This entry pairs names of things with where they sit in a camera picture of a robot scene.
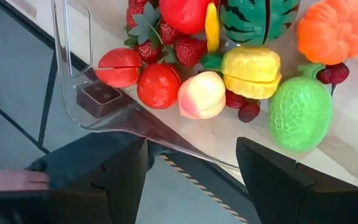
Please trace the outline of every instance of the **peach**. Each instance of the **peach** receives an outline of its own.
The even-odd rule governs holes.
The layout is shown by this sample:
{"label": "peach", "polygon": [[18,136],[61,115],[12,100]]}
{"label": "peach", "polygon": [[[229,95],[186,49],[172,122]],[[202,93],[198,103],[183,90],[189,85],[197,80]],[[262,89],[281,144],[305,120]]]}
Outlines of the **peach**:
{"label": "peach", "polygon": [[203,72],[185,81],[178,92],[179,111],[190,119],[210,119],[226,104],[226,88],[216,72]]}

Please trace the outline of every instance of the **toy orange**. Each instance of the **toy orange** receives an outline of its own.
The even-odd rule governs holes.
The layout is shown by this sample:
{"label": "toy orange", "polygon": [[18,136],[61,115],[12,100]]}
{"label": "toy orange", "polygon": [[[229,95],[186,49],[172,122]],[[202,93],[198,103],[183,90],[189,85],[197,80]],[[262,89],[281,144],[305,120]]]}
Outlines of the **toy orange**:
{"label": "toy orange", "polygon": [[335,65],[358,55],[358,0],[322,0],[297,27],[298,50],[314,63]]}

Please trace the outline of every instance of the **jeans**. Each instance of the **jeans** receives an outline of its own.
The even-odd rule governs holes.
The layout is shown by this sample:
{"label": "jeans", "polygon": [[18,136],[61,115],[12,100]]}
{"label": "jeans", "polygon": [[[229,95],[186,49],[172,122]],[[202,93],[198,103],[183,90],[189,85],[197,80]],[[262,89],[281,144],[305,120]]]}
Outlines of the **jeans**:
{"label": "jeans", "polygon": [[[139,137],[124,133],[94,133],[69,143],[33,162],[27,169],[46,172],[50,177],[50,189],[61,189],[73,180],[91,172],[115,152],[125,149]],[[149,169],[154,157],[170,152],[164,146],[148,142]]]}

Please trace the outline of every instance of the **toy melon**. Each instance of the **toy melon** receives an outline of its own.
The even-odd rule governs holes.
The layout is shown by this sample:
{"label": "toy melon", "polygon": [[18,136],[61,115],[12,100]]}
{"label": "toy melon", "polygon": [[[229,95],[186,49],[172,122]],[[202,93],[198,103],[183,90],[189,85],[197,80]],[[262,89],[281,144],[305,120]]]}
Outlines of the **toy melon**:
{"label": "toy melon", "polygon": [[284,149],[305,152],[315,148],[327,135],[333,116],[333,99],[315,76],[325,66],[299,67],[300,77],[283,83],[270,105],[270,131]]}
{"label": "toy melon", "polygon": [[205,70],[221,72],[226,89],[251,99],[267,99],[282,78],[280,56],[263,47],[234,47],[223,55],[201,59]]}
{"label": "toy melon", "polygon": [[335,65],[358,55],[358,0],[322,0],[297,27],[298,50],[314,63]]}
{"label": "toy melon", "polygon": [[238,44],[260,46],[277,39],[294,23],[300,0],[227,0],[220,20],[226,36]]}

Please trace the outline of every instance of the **red strawberry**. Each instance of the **red strawberry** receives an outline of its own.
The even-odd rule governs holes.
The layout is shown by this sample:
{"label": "red strawberry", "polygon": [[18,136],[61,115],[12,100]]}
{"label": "red strawberry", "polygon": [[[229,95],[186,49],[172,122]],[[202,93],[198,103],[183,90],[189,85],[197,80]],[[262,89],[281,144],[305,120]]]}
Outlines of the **red strawberry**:
{"label": "red strawberry", "polygon": [[160,27],[158,28],[158,33],[161,36],[162,42],[165,45],[171,45],[175,43],[183,34],[173,28],[171,25],[167,24],[164,19],[161,20]]}
{"label": "red strawberry", "polygon": [[158,62],[162,57],[162,45],[153,49],[149,40],[142,45],[135,44],[134,50],[140,54],[142,60],[147,64]]}
{"label": "red strawberry", "polygon": [[243,108],[247,104],[247,98],[226,90],[226,106],[230,108]]}
{"label": "red strawberry", "polygon": [[143,3],[146,4],[146,2],[148,2],[149,0],[128,0],[128,6],[131,6],[133,4],[137,4],[137,3]]}
{"label": "red strawberry", "polygon": [[240,121],[244,123],[249,123],[258,117],[260,113],[260,106],[258,102],[249,103],[245,107],[241,108],[238,112],[238,117]]}
{"label": "red strawberry", "polygon": [[324,84],[340,84],[349,76],[349,69],[344,63],[327,65],[317,73],[317,79]]}
{"label": "red strawberry", "polygon": [[205,40],[194,39],[191,37],[183,37],[179,39],[173,47],[179,63],[187,67],[196,65],[207,51]]}
{"label": "red strawberry", "polygon": [[146,2],[130,4],[127,8],[126,21],[128,28],[134,28],[137,24],[133,18],[134,14],[143,14],[143,9]]}

